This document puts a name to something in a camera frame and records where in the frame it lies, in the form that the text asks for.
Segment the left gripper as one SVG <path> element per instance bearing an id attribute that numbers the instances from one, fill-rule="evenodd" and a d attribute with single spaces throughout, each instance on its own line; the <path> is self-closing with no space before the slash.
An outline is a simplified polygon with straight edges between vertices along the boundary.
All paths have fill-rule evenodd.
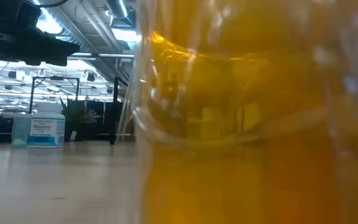
<path id="1" fill-rule="evenodd" d="M 42 62 L 65 66 L 67 57 L 80 50 L 78 44 L 56 39 L 39 29 L 19 32 L 0 31 L 0 60 L 25 62 L 38 66 Z"/>

